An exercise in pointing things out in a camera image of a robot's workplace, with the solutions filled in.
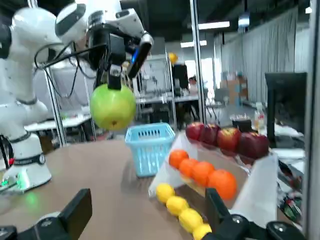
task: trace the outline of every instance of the desk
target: desk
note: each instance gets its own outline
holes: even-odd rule
[[[79,115],[77,117],[70,117],[62,120],[62,125],[64,128],[75,128],[79,125],[85,123],[91,118],[90,115]],[[28,132],[37,132],[45,130],[56,129],[56,122],[54,120],[44,121],[40,123],[33,123],[27,126],[24,126],[24,129]]]
[[[189,95],[189,96],[176,96],[174,98],[174,101],[176,103],[181,103],[181,102],[190,102],[190,101],[198,101],[199,97],[198,95]]]
[[[172,101],[171,96],[155,96],[147,98],[137,98],[135,100],[136,104],[155,104],[155,103],[167,103]]]
[[[62,210],[78,190],[90,188],[93,215],[80,240],[192,239],[164,205],[149,199],[152,179],[137,179],[123,140],[73,144],[46,160],[51,181],[16,196],[9,209],[0,208],[0,226],[25,230],[41,216]]]

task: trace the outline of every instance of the green apple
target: green apple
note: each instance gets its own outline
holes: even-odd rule
[[[90,112],[99,128],[121,130],[136,114],[136,99],[125,85],[121,90],[109,89],[107,84],[97,87],[90,99]]]

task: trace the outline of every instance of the monitor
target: monitor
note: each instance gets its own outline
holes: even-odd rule
[[[273,148],[295,148],[296,142],[275,136],[275,121],[305,132],[306,72],[266,73],[267,137]]]

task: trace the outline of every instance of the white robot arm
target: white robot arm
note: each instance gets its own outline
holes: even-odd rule
[[[23,8],[14,15],[11,26],[0,27],[0,83],[4,83],[0,84],[0,92],[7,91],[16,99],[0,105],[0,135],[8,138],[14,151],[14,164],[3,177],[27,172],[29,179],[24,190],[51,179],[38,136],[24,129],[25,125],[44,121],[47,113],[33,89],[35,55],[37,62],[49,61],[45,64],[49,66],[60,59],[51,54],[52,50],[39,53],[39,49],[51,45],[51,49],[60,51],[63,45],[84,37],[88,40],[86,60],[97,71],[96,86],[106,71],[108,87],[113,89],[121,88],[121,65],[126,52],[132,55],[127,74],[133,78],[153,45],[134,9],[97,9],[73,3],[56,18],[41,8]]]
[[[134,9],[97,9],[92,5],[70,4],[57,16],[55,33],[63,43],[78,42],[85,36],[88,59],[92,69],[97,71],[99,85],[102,65],[109,65],[109,88],[119,88],[121,65],[126,52],[132,55],[127,74],[134,78],[144,63],[153,45],[152,37],[145,32]]]

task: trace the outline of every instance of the basket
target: basket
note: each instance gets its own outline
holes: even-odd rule
[[[156,175],[174,139],[175,132],[167,123],[130,127],[126,132],[125,143],[131,148],[136,175]]]

